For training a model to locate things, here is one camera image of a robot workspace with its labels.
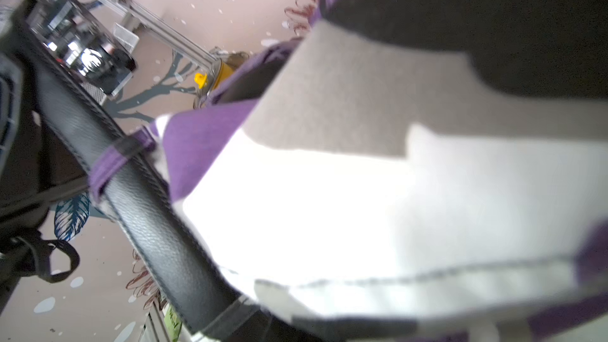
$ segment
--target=yellow bottle cap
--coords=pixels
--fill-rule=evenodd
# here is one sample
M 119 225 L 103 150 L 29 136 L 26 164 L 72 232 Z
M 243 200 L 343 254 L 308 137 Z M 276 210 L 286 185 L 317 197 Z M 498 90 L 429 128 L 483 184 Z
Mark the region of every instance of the yellow bottle cap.
M 194 81 L 198 84 L 198 88 L 201 89 L 207 83 L 207 74 L 196 73 Z

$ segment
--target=yellow object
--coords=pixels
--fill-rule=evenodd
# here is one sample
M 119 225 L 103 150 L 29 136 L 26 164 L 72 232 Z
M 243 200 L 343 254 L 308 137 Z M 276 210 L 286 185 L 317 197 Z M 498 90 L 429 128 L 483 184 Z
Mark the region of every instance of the yellow object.
M 232 76 L 232 73 L 234 73 L 234 70 L 232 70 L 232 68 L 228 66 L 224 61 L 221 61 L 217 78 L 215 79 L 215 82 L 213 82 L 211 90 L 215 90 L 219 86 L 219 84 L 222 83 L 223 80 L 225 80 L 229 76 Z
M 196 73 L 194 81 L 198 84 L 198 88 L 202 89 L 207 83 L 207 74 Z

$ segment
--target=stitching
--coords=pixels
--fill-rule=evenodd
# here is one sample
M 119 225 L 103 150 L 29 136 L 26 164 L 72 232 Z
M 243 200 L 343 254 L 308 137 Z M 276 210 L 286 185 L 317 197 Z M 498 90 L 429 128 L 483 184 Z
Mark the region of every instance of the stitching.
M 29 41 L 30 44 L 33 44 L 33 47 L 31 49 L 33 49 L 33 52 L 35 53 L 36 57 L 39 57 L 41 61 L 43 61 L 43 63 L 45 63 L 47 65 L 47 67 L 49 68 L 49 72 L 55 76 L 57 79 L 60 80 L 60 82 L 62 84 L 64 84 L 67 88 L 69 88 L 74 94 L 76 94 L 81 100 L 82 102 L 84 102 L 88 108 L 90 108 L 90 110 L 92 110 L 96 116 L 98 116 L 98 118 L 103 122 L 103 124 L 105 124 L 107 126 L 108 131 L 110 131 L 110 133 L 115 136 L 116 138 L 119 138 L 121 136 L 121 132 L 117 131 L 117 126 L 115 123 L 113 123 L 112 121 L 108 121 L 108 119 L 106 118 L 107 114 L 103 111 L 100 111 L 100 109 L 98 108 L 98 106 L 96 104 L 91 103 L 92 99 L 88 96 L 85 95 L 84 93 L 82 93 L 78 87 L 76 87 L 74 85 L 74 83 L 71 80 L 68 80 L 64 77 L 64 75 L 62 74 L 57 74 L 57 69 L 52 65 L 49 64 L 50 61 L 50 54 L 48 53 L 41 53 L 40 49 L 41 46 L 37 45 L 36 42 L 32 42 L 30 35 L 27 33 L 27 31 L 22 32 L 26 34 L 26 40 Z M 63 144 L 66 146 L 66 148 L 72 153 L 72 155 L 78 160 L 78 162 L 87 170 L 90 171 L 90 166 L 86 163 L 86 161 L 82 158 L 82 156 L 80 156 L 80 154 L 78 154 L 75 149 L 73 148 L 73 146 L 71 145 L 71 143 L 69 143 L 65 137 L 63 136 L 63 134 L 61 134 L 59 132 L 59 130 L 54 127 L 53 125 L 51 125 L 51 123 L 49 121 L 46 122 L 47 125 L 49 125 L 49 127 L 53 130 L 53 132 L 57 135 L 57 137 L 63 142 Z M 202 247 L 200 246 L 200 244 L 198 243 L 198 241 L 195 240 L 195 238 L 193 237 L 192 233 L 190 233 L 190 231 L 184 227 L 183 222 L 181 222 L 181 220 L 179 219 L 179 217 L 174 216 L 173 214 L 173 209 L 171 208 L 168 200 L 167 200 L 167 194 L 160 189 L 160 185 L 158 182 L 158 178 L 157 177 L 153 177 L 149 171 L 149 168 L 145 167 L 142 161 L 142 157 L 141 156 L 135 156 L 131 161 L 133 161 L 136 166 L 139 168 L 140 172 L 143 174 L 143 176 L 147 179 L 148 183 L 151 184 L 151 187 L 153 188 L 153 191 L 160 197 L 161 199 L 161 203 L 163 204 L 165 210 L 169 211 L 169 214 L 172 215 L 172 218 L 174 220 L 177 221 L 178 225 L 180 226 L 180 228 L 182 230 L 184 230 L 186 232 L 187 237 L 189 238 L 189 240 L 194 244 L 195 248 L 203 255 L 204 259 L 210 263 L 210 258 L 209 256 L 207 256 L 207 254 L 204 252 L 204 250 L 202 249 Z M 118 214 L 118 212 L 116 211 L 116 208 L 114 208 L 114 205 L 112 205 L 110 203 L 111 207 L 114 209 L 114 211 Z M 140 256 L 142 257 L 142 259 L 144 260 L 144 262 L 146 261 L 150 261 L 147 258 L 147 254 L 143 254 L 141 253 L 141 249 L 138 248 L 138 244 L 135 243 L 133 241 L 133 238 L 130 236 L 130 234 L 127 232 L 127 227 L 125 226 L 125 224 L 122 222 L 122 219 L 120 217 L 118 217 L 118 224 L 120 225 L 120 228 L 123 230 L 124 234 L 126 235 L 127 239 L 129 239 L 129 241 L 131 242 L 131 244 L 136 247 L 136 249 L 138 250 L 138 252 L 140 252 Z M 219 275 L 219 272 L 217 271 L 217 269 L 215 268 L 215 266 L 213 264 L 210 264 L 211 267 L 211 271 L 215 272 L 216 275 Z M 161 290 L 164 293 L 169 293 L 169 291 L 167 291 L 167 286 L 165 285 L 165 283 L 162 280 L 159 280 L 159 278 L 152 272 L 152 270 L 149 271 L 150 275 L 154 278 L 154 280 L 156 281 L 156 283 L 160 286 Z M 181 314 L 181 312 L 179 312 L 178 309 L 176 309 L 176 311 L 178 312 L 182 322 L 185 323 L 186 327 L 188 329 L 192 329 L 191 327 L 191 323 L 189 323 L 186 320 L 186 317 L 184 317 L 183 314 Z
M 469 264 L 462 265 L 460 267 L 449 267 L 446 269 L 439 269 L 434 271 L 429 271 L 425 273 L 419 273 L 412 276 L 400 276 L 400 277 L 367 277 L 365 279 L 356 279 L 356 280 L 330 280 L 330 279 L 321 279 L 316 281 L 311 281 L 305 284 L 298 285 L 285 285 L 280 284 L 274 281 L 266 280 L 266 279 L 255 279 L 255 284 L 265 285 L 267 287 L 274 287 L 280 289 L 290 289 L 290 288 L 317 288 L 324 287 L 329 285 L 345 285 L 345 286 L 356 286 L 356 287 L 364 287 L 371 285 L 416 285 L 416 284 L 424 284 L 425 282 L 436 281 L 449 279 L 456 276 L 465 275 L 468 273 L 475 272 L 484 272 L 484 271 L 493 271 L 493 270 L 511 270 L 511 269 L 532 269 L 541 265 L 550 265 L 556 262 L 562 263 L 570 263 L 574 260 L 573 256 L 567 255 L 557 255 L 551 257 L 542 257 L 539 259 L 532 260 L 516 260 L 516 261 L 506 261 L 506 262 L 490 262 L 490 263 L 481 263 L 481 264 Z M 226 267 L 221 267 L 234 275 L 243 276 L 241 273 L 228 269 Z

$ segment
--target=white dot decal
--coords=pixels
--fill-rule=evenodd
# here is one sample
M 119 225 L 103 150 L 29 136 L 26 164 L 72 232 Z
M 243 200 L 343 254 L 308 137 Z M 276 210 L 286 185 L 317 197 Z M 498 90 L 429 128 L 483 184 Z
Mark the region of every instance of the white dot decal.
M 114 342 L 125 342 L 131 335 L 133 328 L 135 328 L 135 322 L 132 322 L 125 326 L 125 329 L 122 329 L 122 331 L 120 332 L 120 334 L 118 334 Z
M 272 45 L 278 44 L 278 40 L 276 39 L 263 39 L 262 41 L 260 41 L 260 43 L 262 44 L 263 47 L 271 47 Z
M 34 313 L 45 313 L 50 311 L 55 307 L 55 298 L 49 297 L 45 300 L 42 300 L 36 305 L 34 308 Z
M 76 277 L 74 280 L 72 280 L 72 282 L 70 283 L 70 287 L 72 288 L 78 288 L 80 285 L 82 285 L 82 283 L 84 283 L 85 280 L 82 278 L 82 276 Z

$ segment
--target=blue leaf decal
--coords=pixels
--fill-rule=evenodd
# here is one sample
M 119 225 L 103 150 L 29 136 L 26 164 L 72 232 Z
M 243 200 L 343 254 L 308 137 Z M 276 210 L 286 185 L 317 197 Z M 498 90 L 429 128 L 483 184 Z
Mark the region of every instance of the blue leaf decal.
M 78 194 L 57 202 L 55 207 L 55 237 L 70 240 L 76 236 L 89 218 L 89 194 Z

